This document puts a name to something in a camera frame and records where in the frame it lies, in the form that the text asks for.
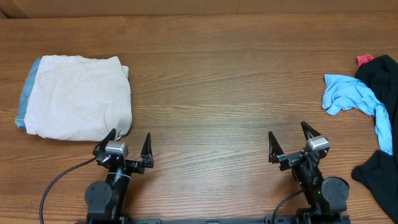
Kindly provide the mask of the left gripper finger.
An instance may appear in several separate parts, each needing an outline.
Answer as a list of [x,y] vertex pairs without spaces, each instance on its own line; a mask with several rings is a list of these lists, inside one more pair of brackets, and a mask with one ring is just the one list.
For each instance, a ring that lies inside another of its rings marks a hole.
[[100,141],[93,149],[93,155],[97,156],[100,152],[105,151],[105,147],[106,145],[110,142],[110,141],[114,141],[116,137],[116,129],[113,128],[109,134],[102,140]]
[[146,140],[142,147],[141,151],[142,165],[146,168],[153,168],[154,166],[154,157],[152,153],[151,147],[151,135],[147,133]]

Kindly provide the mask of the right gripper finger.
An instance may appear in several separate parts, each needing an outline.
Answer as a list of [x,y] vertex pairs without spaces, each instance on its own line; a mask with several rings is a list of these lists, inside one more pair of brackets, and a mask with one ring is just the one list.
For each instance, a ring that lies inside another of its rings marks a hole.
[[306,121],[302,121],[300,124],[306,140],[309,140],[313,137],[321,136],[321,134],[318,131],[314,130]]
[[275,164],[280,162],[279,158],[284,157],[285,154],[272,131],[268,132],[268,137],[269,137],[269,162]]

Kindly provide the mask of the black t-shirt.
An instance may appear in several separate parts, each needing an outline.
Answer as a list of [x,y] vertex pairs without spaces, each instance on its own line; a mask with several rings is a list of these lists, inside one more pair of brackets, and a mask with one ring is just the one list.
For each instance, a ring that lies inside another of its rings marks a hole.
[[376,111],[380,150],[352,171],[374,196],[387,216],[397,223],[397,62],[389,55],[359,66],[355,77],[362,81],[381,105]]

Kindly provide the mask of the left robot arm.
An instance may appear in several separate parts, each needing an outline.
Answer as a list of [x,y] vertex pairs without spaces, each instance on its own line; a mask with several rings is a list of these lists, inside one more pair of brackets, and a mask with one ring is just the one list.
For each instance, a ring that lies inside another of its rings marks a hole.
[[151,135],[147,134],[141,151],[141,160],[127,159],[129,154],[125,142],[116,140],[116,130],[93,149],[95,161],[108,172],[106,180],[90,184],[85,192],[88,206],[87,223],[132,223],[129,215],[123,213],[123,206],[133,174],[143,174],[146,168],[153,168],[154,157]]

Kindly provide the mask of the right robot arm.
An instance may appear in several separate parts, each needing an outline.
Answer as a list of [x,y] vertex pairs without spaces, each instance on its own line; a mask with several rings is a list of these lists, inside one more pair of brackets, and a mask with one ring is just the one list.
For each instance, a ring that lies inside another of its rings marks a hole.
[[[268,132],[269,162],[278,164],[281,171],[291,170],[300,190],[281,201],[272,215],[265,217],[265,223],[296,224],[345,224],[350,223],[347,210],[349,184],[340,177],[322,176],[318,165],[330,149],[329,140],[313,129],[306,121],[301,122],[306,139],[305,146],[299,152],[285,154],[274,136]],[[277,212],[286,202],[299,194],[304,194],[307,208],[300,208],[294,215],[278,215]]]

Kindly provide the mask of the light blue garment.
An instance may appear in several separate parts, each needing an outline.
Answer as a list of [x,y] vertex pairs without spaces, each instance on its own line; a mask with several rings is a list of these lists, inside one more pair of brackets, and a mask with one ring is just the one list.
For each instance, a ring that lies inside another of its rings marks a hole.
[[375,118],[375,132],[380,150],[393,155],[392,126],[386,106],[374,92],[357,78],[345,75],[326,74],[322,108],[330,115],[352,108]]

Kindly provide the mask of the folded beige garment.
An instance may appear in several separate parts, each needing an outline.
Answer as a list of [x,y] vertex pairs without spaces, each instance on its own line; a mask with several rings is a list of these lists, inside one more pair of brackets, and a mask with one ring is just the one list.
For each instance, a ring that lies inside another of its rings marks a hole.
[[27,134],[67,141],[100,141],[132,125],[129,67],[117,56],[41,58],[24,118]]

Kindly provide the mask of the red garment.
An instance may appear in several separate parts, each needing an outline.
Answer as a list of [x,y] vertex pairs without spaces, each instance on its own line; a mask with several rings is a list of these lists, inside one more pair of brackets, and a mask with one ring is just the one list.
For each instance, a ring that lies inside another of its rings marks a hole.
[[371,54],[364,54],[356,57],[356,61],[359,67],[362,66],[362,64],[368,63],[374,59],[375,57]]

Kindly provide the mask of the folded blue jeans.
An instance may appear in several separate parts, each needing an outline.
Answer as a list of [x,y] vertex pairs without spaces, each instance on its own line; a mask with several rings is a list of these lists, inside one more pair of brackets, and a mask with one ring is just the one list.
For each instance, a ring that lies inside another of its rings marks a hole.
[[35,76],[37,74],[40,61],[40,58],[37,58],[34,61],[22,87],[21,95],[19,98],[19,108],[17,111],[17,116],[15,118],[15,124],[17,128],[25,129],[24,118],[27,111],[27,104],[30,98],[30,94],[32,92],[32,88],[34,86]]

